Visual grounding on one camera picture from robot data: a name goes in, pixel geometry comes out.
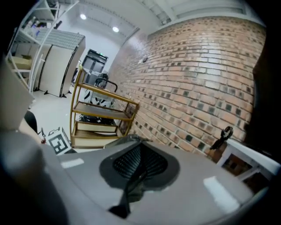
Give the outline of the person's left forearm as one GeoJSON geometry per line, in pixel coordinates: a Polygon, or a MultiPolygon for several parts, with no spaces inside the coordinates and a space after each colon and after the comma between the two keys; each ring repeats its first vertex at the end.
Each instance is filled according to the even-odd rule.
{"type": "Polygon", "coordinates": [[[18,130],[21,133],[24,133],[32,137],[38,144],[45,143],[45,140],[40,138],[40,136],[28,125],[25,119],[22,119],[18,130]]]}

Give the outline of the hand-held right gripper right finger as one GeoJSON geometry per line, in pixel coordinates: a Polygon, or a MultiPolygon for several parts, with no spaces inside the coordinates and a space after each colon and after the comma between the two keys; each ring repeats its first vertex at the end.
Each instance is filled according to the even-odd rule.
{"type": "Polygon", "coordinates": [[[145,192],[129,221],[138,225],[206,225],[240,209],[254,196],[237,177],[203,155],[151,142],[180,165],[175,181],[145,192]]]}

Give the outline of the black glass cabinet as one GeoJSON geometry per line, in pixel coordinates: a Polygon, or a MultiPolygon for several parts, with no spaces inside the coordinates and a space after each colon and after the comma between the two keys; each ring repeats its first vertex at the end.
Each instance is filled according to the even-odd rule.
{"type": "Polygon", "coordinates": [[[87,52],[82,63],[82,67],[86,71],[85,83],[94,85],[96,79],[102,74],[107,60],[108,57],[102,53],[91,49],[87,52]]]}

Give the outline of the grey folding partition screen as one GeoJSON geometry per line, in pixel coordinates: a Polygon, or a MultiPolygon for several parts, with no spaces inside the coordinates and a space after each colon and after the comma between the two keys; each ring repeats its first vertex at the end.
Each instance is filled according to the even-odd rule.
{"type": "Polygon", "coordinates": [[[42,62],[37,64],[33,75],[33,90],[61,98],[69,92],[72,77],[86,48],[86,37],[57,29],[45,37],[47,32],[48,29],[42,29],[36,38],[44,43],[39,55],[42,62]]]}

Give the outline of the brown cardboard box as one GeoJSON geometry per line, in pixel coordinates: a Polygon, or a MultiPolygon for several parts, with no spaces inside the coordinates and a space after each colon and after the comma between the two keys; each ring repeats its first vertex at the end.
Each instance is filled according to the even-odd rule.
{"type": "Polygon", "coordinates": [[[12,56],[16,67],[19,70],[30,70],[32,67],[32,57],[28,55],[22,55],[22,57],[12,56]]]}

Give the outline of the black-handled cart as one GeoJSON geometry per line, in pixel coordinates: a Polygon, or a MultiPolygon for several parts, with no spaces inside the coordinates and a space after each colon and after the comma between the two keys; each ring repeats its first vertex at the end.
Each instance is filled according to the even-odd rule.
{"type": "Polygon", "coordinates": [[[94,87],[98,87],[100,89],[103,89],[105,91],[113,91],[114,93],[117,91],[118,86],[116,83],[111,82],[108,80],[108,75],[106,73],[102,73],[100,77],[98,77],[94,83],[94,85],[91,85],[94,87]]]}

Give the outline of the white box black pattern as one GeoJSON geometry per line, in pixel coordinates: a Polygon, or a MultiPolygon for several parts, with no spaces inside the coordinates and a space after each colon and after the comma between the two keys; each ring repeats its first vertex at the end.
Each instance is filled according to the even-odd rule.
{"type": "Polygon", "coordinates": [[[112,108],[114,99],[104,94],[86,90],[84,95],[84,102],[93,105],[99,105],[102,107],[112,108]]]}

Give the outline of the white metal rack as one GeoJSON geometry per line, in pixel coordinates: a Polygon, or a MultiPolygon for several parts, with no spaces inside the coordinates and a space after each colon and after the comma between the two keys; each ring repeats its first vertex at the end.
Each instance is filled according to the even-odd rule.
{"type": "Polygon", "coordinates": [[[33,92],[35,78],[38,67],[42,61],[42,48],[45,44],[63,46],[65,32],[56,30],[58,24],[58,12],[60,2],[58,0],[38,0],[22,20],[20,27],[16,29],[11,42],[11,47],[15,44],[31,44],[37,47],[35,56],[32,57],[30,69],[20,69],[16,61],[12,58],[12,49],[9,49],[7,60],[11,63],[12,70],[23,79],[22,73],[29,73],[29,81],[23,83],[29,92],[33,92]]]}
{"type": "Polygon", "coordinates": [[[261,173],[267,180],[271,180],[281,169],[281,164],[275,160],[232,139],[227,140],[227,146],[216,164],[222,167],[230,155],[234,155],[252,166],[252,168],[237,176],[240,181],[244,181],[256,173],[261,173]]]}

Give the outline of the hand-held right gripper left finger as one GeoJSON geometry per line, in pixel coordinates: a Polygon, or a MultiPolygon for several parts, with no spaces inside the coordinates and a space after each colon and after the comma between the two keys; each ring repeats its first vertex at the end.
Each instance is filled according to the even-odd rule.
{"type": "Polygon", "coordinates": [[[68,225],[142,225],[108,211],[119,203],[122,189],[110,187],[99,170],[105,158],[137,144],[130,141],[102,150],[57,156],[57,189],[68,225]]]}

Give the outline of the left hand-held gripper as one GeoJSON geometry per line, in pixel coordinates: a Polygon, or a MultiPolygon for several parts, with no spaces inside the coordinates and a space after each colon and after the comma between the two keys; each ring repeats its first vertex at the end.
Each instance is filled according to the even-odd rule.
{"type": "Polygon", "coordinates": [[[63,127],[58,127],[48,133],[47,144],[54,149],[56,155],[65,154],[72,149],[71,142],[63,127]]]}

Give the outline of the wooden shelf rack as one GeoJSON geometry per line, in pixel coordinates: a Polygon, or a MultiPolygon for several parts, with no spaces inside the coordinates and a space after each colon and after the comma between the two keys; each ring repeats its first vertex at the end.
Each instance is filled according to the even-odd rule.
{"type": "Polygon", "coordinates": [[[129,134],[139,103],[85,82],[80,67],[70,108],[70,143],[75,149],[101,149],[129,134]]]}

